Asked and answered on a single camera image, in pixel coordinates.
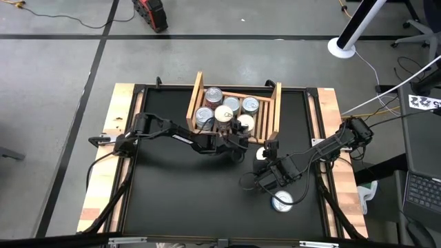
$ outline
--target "can lid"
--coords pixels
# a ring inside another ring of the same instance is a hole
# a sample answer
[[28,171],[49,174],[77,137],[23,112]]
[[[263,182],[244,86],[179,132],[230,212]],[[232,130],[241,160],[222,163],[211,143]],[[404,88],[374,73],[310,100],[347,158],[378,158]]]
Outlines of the can lid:
[[254,97],[243,99],[242,107],[247,111],[255,111],[259,108],[259,102]]
[[210,109],[209,107],[200,107],[196,111],[196,120],[201,123],[204,123],[213,116],[214,116],[213,110]]
[[226,105],[221,105],[214,110],[214,118],[220,122],[227,122],[233,118],[233,110]]
[[222,90],[218,87],[209,87],[205,92],[205,99],[213,103],[221,101],[222,96]]
[[265,151],[264,147],[257,149],[257,152],[256,152],[256,159],[257,160],[265,160],[265,157],[263,156],[263,151]]
[[254,119],[249,114],[241,114],[238,118],[240,125],[243,127],[248,127],[246,131],[252,131],[254,129]]
[[[293,202],[291,194],[289,194],[286,191],[280,190],[279,192],[276,193],[276,196],[279,197],[279,199],[283,200],[286,203],[292,203]],[[271,202],[272,202],[272,205],[273,205],[274,209],[279,211],[279,212],[288,212],[292,208],[291,205],[285,205],[285,204],[279,202],[274,197],[271,199]]]
[[228,107],[230,107],[233,112],[235,112],[236,110],[239,110],[239,99],[237,99],[234,96],[228,96],[224,101],[223,101],[223,105],[226,105]]

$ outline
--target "white stand base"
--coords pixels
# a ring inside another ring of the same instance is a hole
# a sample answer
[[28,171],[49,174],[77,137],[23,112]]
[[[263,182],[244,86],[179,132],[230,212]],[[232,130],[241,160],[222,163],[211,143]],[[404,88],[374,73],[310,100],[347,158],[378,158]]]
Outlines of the white stand base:
[[356,47],[352,45],[351,49],[343,50],[337,46],[338,38],[333,38],[328,42],[329,52],[340,59],[348,59],[356,53]]

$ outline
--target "yellow cable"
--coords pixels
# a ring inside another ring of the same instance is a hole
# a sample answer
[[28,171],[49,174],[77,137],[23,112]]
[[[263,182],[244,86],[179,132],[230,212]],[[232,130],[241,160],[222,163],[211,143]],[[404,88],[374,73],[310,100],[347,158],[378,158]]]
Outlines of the yellow cable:
[[[400,106],[398,106],[398,107],[393,107],[393,108],[391,108],[391,110],[396,110],[396,109],[399,109],[399,108],[400,108]],[[377,114],[386,114],[387,112],[389,112],[389,110],[380,111],[380,112],[377,112],[377,113],[375,113],[375,114],[370,113],[370,114],[354,114],[353,116],[342,116],[342,118],[349,118],[349,117],[364,117],[364,116],[371,116],[371,115],[377,115]]]
[[8,0],[0,0],[0,1],[2,1],[4,3],[12,4],[17,8],[22,8],[23,5],[25,5],[25,3],[26,3],[25,1],[8,1]]
[[[339,2],[340,2],[340,5],[342,6],[342,8],[343,8],[343,3],[342,3],[342,0],[338,0]],[[344,11],[345,11],[345,14],[349,17],[349,18],[352,18],[352,16],[347,12],[347,10],[346,9],[343,9]]]

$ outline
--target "chair leg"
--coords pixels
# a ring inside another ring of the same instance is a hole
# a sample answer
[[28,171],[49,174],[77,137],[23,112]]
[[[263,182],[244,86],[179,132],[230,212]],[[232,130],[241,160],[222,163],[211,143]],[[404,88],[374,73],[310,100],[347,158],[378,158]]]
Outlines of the chair leg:
[[429,27],[422,25],[419,22],[416,22],[414,20],[408,20],[407,23],[411,24],[413,27],[417,28],[419,31],[421,31],[423,34],[433,34],[432,29]]
[[395,41],[395,43],[406,43],[406,42],[420,42],[426,41],[433,37],[433,34],[421,34],[414,37],[401,38]]
[[15,160],[25,159],[25,156],[23,154],[20,154],[18,152],[14,152],[14,151],[6,149],[4,147],[0,147],[0,156],[2,156],[4,158],[13,158]]
[[438,39],[436,37],[430,38],[429,63],[435,59],[437,48],[438,48]]

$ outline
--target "red power tool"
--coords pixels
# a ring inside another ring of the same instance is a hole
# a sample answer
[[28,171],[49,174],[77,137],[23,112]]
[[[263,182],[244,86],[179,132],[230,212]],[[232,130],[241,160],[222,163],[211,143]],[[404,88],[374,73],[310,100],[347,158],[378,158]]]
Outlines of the red power tool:
[[157,33],[168,28],[167,16],[165,15],[161,0],[132,0],[135,10]]

